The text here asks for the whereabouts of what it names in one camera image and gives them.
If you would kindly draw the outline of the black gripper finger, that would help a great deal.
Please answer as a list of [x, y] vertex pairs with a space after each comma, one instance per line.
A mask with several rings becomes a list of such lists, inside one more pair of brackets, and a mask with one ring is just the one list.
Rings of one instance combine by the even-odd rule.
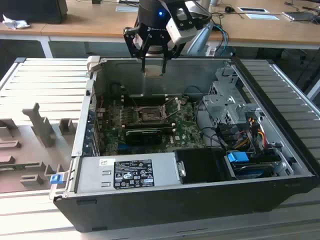
[[[139, 36], [142, 39], [142, 45], [140, 48], [136, 47], [134, 39]], [[125, 27], [123, 30], [123, 37], [127, 45], [128, 51], [132, 58], [141, 60], [141, 71], [145, 72], [146, 55], [151, 46], [153, 37], [147, 32], [147, 29], [143, 26]]]
[[182, 50], [184, 49], [186, 43], [182, 43], [179, 45], [174, 45], [174, 47], [169, 50], [168, 48], [168, 42], [165, 37], [161, 38], [161, 48], [162, 48], [162, 74], [166, 73], [166, 66], [167, 66], [167, 61], [171, 60], [172, 58], [178, 58], [181, 55]]

